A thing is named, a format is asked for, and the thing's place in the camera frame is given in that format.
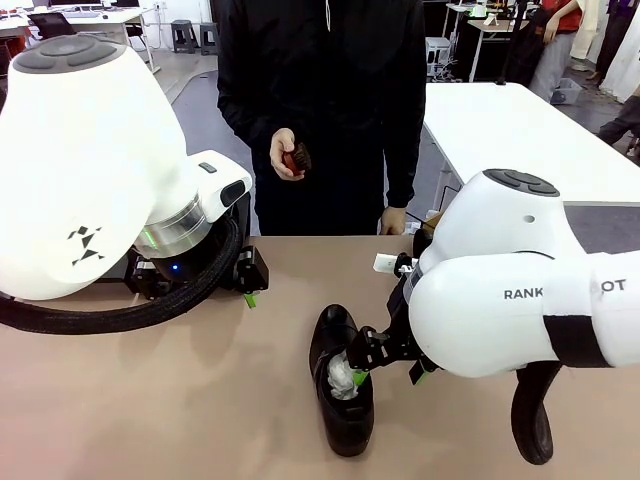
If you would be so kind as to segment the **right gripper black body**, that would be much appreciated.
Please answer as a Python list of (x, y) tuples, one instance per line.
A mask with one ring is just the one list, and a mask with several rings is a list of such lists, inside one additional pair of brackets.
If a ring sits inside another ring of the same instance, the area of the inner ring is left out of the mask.
[(387, 339), (384, 348), (391, 358), (421, 358), (423, 352), (418, 347), (409, 323), (408, 303), (404, 297), (404, 282), (399, 282), (387, 301), (390, 324), (384, 330)]

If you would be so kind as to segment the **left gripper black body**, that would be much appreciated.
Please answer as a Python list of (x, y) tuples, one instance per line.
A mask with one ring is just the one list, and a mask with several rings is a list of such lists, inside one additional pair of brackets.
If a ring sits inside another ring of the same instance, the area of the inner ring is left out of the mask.
[(173, 257), (153, 259), (159, 272), (149, 292), (154, 295), (167, 295), (183, 284), (196, 279), (205, 268), (221, 256), (225, 232), (212, 227), (209, 234), (192, 249)]

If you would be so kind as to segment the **person left hand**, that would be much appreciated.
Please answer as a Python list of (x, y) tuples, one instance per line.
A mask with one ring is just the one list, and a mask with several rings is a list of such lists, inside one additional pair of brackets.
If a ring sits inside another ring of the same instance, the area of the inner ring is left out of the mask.
[(403, 235), (406, 228), (406, 209), (386, 207), (380, 219), (381, 235)]

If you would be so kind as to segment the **person right hand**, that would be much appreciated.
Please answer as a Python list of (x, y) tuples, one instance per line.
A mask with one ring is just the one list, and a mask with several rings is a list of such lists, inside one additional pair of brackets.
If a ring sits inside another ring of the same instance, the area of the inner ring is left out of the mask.
[(295, 174), (286, 164), (284, 156), (295, 150), (295, 135), (288, 128), (277, 130), (271, 138), (270, 160), (272, 168), (278, 177), (285, 181), (299, 181), (304, 178), (304, 172)]

